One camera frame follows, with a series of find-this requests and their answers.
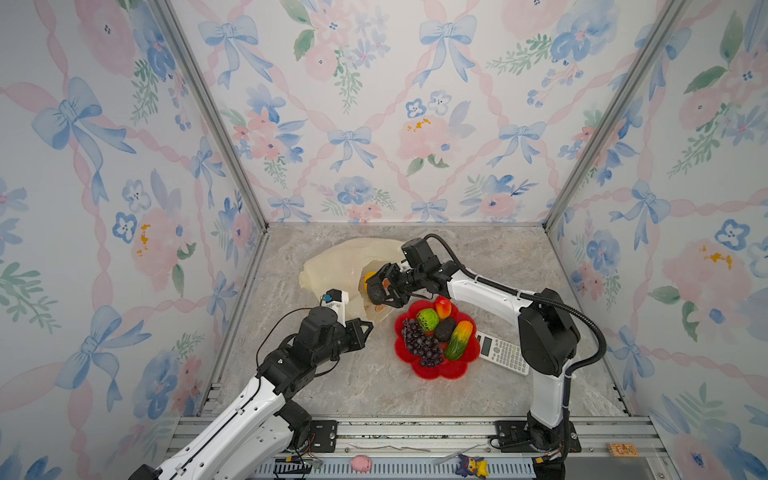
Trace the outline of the yellow lemon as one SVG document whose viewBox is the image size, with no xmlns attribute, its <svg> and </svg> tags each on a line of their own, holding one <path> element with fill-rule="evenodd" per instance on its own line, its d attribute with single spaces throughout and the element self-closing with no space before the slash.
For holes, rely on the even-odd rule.
<svg viewBox="0 0 768 480">
<path fill-rule="evenodd" d="M 377 272 L 375 272 L 375 271 L 374 271 L 374 272 L 369 272 L 369 273 L 367 273 L 367 274 L 364 276 L 364 278 L 363 278 L 363 286 L 365 286 L 365 287 L 367 288 L 367 286 L 368 286 L 368 283 L 369 283 L 369 280 L 370 280 L 370 279 L 372 279 L 372 278 L 374 278 L 374 277 L 376 276 L 376 273 L 377 273 Z"/>
</svg>

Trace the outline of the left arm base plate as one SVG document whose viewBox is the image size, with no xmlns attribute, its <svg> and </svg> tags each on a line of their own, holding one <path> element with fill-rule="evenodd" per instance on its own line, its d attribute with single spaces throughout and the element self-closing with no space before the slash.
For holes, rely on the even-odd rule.
<svg viewBox="0 0 768 480">
<path fill-rule="evenodd" d="M 336 420 L 304 421 L 294 430 L 289 449 L 304 454 L 334 453 L 339 422 Z"/>
</svg>

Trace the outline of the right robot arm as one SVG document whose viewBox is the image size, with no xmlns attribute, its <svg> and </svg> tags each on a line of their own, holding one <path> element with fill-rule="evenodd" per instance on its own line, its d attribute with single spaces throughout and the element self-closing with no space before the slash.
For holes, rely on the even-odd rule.
<svg viewBox="0 0 768 480">
<path fill-rule="evenodd" d="M 453 261 L 430 271 L 404 269 L 388 263 L 365 280 L 366 292 L 376 305 L 405 306 L 418 291 L 426 290 L 451 300 L 470 303 L 518 325 L 520 351 L 534 371 L 533 400 L 523 439 L 548 458 L 570 453 L 571 382 L 575 372 L 593 363 L 576 361 L 581 339 L 573 318 L 579 314 L 563 304 L 557 292 L 516 290 L 481 277 Z"/>
</svg>

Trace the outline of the red apple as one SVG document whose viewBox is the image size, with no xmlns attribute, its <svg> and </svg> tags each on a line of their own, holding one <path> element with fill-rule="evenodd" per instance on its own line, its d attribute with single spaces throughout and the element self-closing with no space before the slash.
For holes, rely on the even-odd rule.
<svg viewBox="0 0 768 480">
<path fill-rule="evenodd" d="M 436 313 L 438 322 L 442 323 L 452 315 L 453 305 L 447 298 L 439 296 L 434 302 L 432 310 Z"/>
</svg>

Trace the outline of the red flower-shaped bowl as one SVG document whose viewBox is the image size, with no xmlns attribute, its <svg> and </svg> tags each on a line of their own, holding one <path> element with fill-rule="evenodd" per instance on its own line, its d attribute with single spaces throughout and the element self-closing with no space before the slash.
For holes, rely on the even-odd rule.
<svg viewBox="0 0 768 480">
<path fill-rule="evenodd" d="M 394 330 L 396 355 L 425 380 L 459 379 L 481 353 L 474 320 L 444 297 L 413 303 Z"/>
</svg>

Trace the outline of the yellow plastic bag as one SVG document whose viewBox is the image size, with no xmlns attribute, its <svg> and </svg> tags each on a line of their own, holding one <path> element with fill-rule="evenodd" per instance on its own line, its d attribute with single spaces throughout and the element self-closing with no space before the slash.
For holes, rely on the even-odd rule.
<svg viewBox="0 0 768 480">
<path fill-rule="evenodd" d="M 402 242 L 383 238 L 355 238 L 335 245 L 308 260 L 299 275 L 302 288 L 317 296 L 337 289 L 348 294 L 346 318 L 379 323 L 388 319 L 394 309 L 376 306 L 365 292 L 364 280 L 387 263 L 404 259 Z"/>
</svg>

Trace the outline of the dark avocado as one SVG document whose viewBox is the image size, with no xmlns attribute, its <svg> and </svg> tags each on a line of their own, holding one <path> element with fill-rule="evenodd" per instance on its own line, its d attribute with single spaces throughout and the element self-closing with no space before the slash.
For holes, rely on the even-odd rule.
<svg viewBox="0 0 768 480">
<path fill-rule="evenodd" d="M 387 288 L 383 282 L 377 279 L 369 279 L 366 282 L 366 292 L 370 302 L 374 305 L 385 305 L 389 299 Z"/>
</svg>

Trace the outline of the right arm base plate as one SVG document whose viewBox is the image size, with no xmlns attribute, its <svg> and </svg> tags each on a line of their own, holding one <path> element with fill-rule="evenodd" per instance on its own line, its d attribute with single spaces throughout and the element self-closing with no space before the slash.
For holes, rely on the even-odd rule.
<svg viewBox="0 0 768 480">
<path fill-rule="evenodd" d="M 490 444 L 503 453 L 553 454 L 560 450 L 567 436 L 569 452 L 581 452 L 574 424 L 568 422 L 567 428 L 564 425 L 562 422 L 549 429 L 537 420 L 532 423 L 527 419 L 498 420 L 494 422 L 495 434 L 490 438 Z"/>
</svg>

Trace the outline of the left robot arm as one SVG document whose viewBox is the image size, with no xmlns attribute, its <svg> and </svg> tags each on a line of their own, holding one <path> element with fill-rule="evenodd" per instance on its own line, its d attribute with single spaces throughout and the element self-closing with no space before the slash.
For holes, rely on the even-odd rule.
<svg viewBox="0 0 768 480">
<path fill-rule="evenodd" d="M 132 479 L 246 479 L 265 461 L 307 441 L 312 416 L 293 397 L 317 369 L 363 349 L 369 321 L 341 322 L 339 307 L 307 308 L 298 331 L 257 366 L 238 397 L 197 437 L 161 465 L 142 465 Z"/>
</svg>

